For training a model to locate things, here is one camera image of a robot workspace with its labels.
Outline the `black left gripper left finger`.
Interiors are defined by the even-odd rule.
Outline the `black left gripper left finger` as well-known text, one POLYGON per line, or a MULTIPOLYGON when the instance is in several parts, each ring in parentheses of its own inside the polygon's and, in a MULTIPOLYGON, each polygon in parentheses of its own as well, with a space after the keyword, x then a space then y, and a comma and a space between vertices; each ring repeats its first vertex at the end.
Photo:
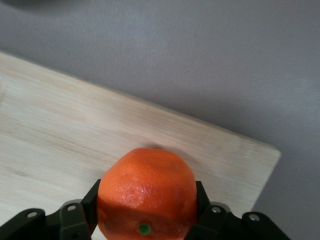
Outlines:
POLYGON ((0 227, 2 240, 90 240, 97 226, 98 179, 83 199, 65 202, 47 215, 25 209, 0 227))

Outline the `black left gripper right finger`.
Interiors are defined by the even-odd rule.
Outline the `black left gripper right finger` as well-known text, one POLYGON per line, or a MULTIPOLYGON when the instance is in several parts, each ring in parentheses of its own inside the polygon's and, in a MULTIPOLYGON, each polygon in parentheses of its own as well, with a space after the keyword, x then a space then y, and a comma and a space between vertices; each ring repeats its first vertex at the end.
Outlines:
POLYGON ((197 222, 187 240, 289 240, 290 238, 265 214, 246 212, 235 216, 223 203, 210 201, 201 181, 196 182, 197 222))

